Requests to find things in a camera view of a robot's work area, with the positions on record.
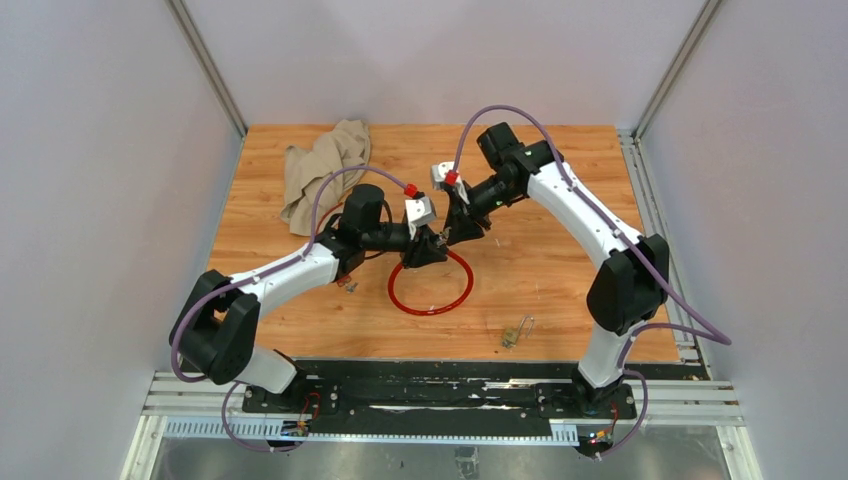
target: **white wall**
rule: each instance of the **white wall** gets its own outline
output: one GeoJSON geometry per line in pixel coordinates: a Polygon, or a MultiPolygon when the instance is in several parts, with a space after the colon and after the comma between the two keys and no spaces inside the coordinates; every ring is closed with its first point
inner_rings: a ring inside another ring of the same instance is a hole
{"type": "Polygon", "coordinates": [[[465,123],[510,103],[633,127],[703,1],[187,3],[248,123],[465,123]]]}
{"type": "Polygon", "coordinates": [[[848,4],[726,2],[645,140],[767,479],[844,478],[848,4]]]}
{"type": "Polygon", "coordinates": [[[114,479],[240,140],[163,1],[0,32],[0,478],[114,479]]]}

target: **wood grain surface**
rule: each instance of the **wood grain surface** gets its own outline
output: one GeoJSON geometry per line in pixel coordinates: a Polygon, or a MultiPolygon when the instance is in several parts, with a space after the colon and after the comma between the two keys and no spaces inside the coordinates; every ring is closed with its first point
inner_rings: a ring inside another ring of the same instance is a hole
{"type": "MultiPolygon", "coordinates": [[[[294,144],[309,148],[329,125],[255,125],[250,128],[229,200],[224,210],[210,268],[224,274],[250,270],[301,247],[306,238],[288,232],[279,219],[283,206],[283,152],[294,144]]],[[[460,172],[472,185],[491,175],[474,142],[463,151],[460,172]]],[[[525,144],[541,139],[532,128],[517,126],[525,144]]],[[[429,169],[452,160],[462,130],[458,125],[373,125],[370,164],[412,182],[431,195],[441,230],[447,196],[430,191],[429,169]]],[[[560,151],[581,180],[610,209],[641,229],[633,192],[612,127],[551,127],[560,151]]],[[[362,182],[383,188],[394,212],[403,211],[403,194],[374,173],[362,182]]],[[[397,254],[366,262],[353,274],[353,294],[328,285],[283,305],[260,323],[259,344],[295,357],[369,357],[484,360],[578,360],[586,349],[593,321],[586,292],[595,270],[578,243],[542,207],[531,200],[491,215],[485,238],[453,250],[473,267],[474,290],[459,308],[419,317],[396,309],[386,293],[397,254]],[[529,338],[511,350],[501,346],[506,327],[525,314],[536,318],[529,338]]],[[[398,297],[428,309],[455,299],[465,274],[449,261],[401,272],[398,297]]],[[[654,321],[667,321],[665,310],[654,321]]],[[[671,333],[652,330],[639,337],[631,361],[678,361],[671,333]]]]}

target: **red loop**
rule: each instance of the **red loop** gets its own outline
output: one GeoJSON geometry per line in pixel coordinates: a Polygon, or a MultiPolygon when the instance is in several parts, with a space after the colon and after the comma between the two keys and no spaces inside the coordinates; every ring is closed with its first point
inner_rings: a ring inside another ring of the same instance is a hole
{"type": "Polygon", "coordinates": [[[457,263],[459,263],[460,265],[462,265],[462,268],[465,269],[465,275],[468,277],[468,284],[465,286],[465,291],[462,292],[462,295],[460,295],[459,298],[457,298],[453,302],[445,305],[444,307],[439,307],[439,308],[436,308],[434,310],[415,310],[415,309],[409,308],[406,305],[400,303],[400,300],[398,300],[397,296],[395,295],[395,279],[397,278],[398,273],[400,273],[400,271],[403,270],[403,264],[398,263],[395,266],[394,270],[392,270],[391,275],[389,275],[389,285],[388,285],[388,287],[389,287],[389,298],[391,299],[392,303],[394,303],[396,307],[398,307],[399,309],[401,309],[402,311],[404,311],[406,313],[409,313],[410,315],[422,315],[423,316],[423,315],[438,315],[440,313],[449,312],[449,311],[453,310],[454,308],[458,307],[462,302],[464,302],[465,299],[468,298],[468,295],[471,294],[471,289],[474,288],[474,272],[471,271],[471,265],[469,265],[468,262],[463,260],[462,257],[460,257],[459,255],[457,255],[453,252],[448,252],[448,256],[451,257],[452,259],[456,260],[457,263]]]}
{"type": "Polygon", "coordinates": [[[403,193],[409,198],[415,198],[415,195],[418,194],[418,187],[413,183],[407,183],[406,188],[403,189],[403,193]]]}
{"type": "Polygon", "coordinates": [[[445,183],[450,186],[454,186],[456,184],[456,178],[459,177],[459,174],[456,173],[456,170],[448,171],[448,174],[445,175],[445,183]]]}

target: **crumpled towel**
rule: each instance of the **crumpled towel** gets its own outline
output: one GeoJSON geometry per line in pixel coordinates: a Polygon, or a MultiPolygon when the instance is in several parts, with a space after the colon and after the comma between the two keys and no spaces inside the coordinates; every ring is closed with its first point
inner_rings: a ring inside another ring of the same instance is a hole
{"type": "MultiPolygon", "coordinates": [[[[318,187],[331,173],[342,167],[366,165],[371,157],[371,136],[362,120],[342,120],[333,131],[322,134],[312,150],[289,145],[286,148],[286,194],[280,218],[295,235],[309,236],[312,205],[318,187]]],[[[334,178],[318,201],[318,218],[336,206],[344,192],[353,188],[364,170],[345,172],[334,178]]]]}

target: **black cable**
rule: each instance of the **black cable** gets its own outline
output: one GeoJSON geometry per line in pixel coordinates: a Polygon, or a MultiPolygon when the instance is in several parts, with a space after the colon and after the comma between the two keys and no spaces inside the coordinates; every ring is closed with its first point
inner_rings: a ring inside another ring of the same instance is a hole
{"type": "MultiPolygon", "coordinates": [[[[387,202],[385,200],[383,200],[383,206],[386,207],[386,214],[388,214],[388,216],[389,216],[389,223],[392,223],[392,220],[393,220],[392,219],[392,207],[390,207],[389,202],[387,202]]],[[[369,256],[365,257],[365,260],[374,260],[375,258],[379,257],[380,255],[382,255],[384,253],[386,253],[385,250],[383,250],[382,252],[377,252],[374,255],[369,255],[369,256]]]]}

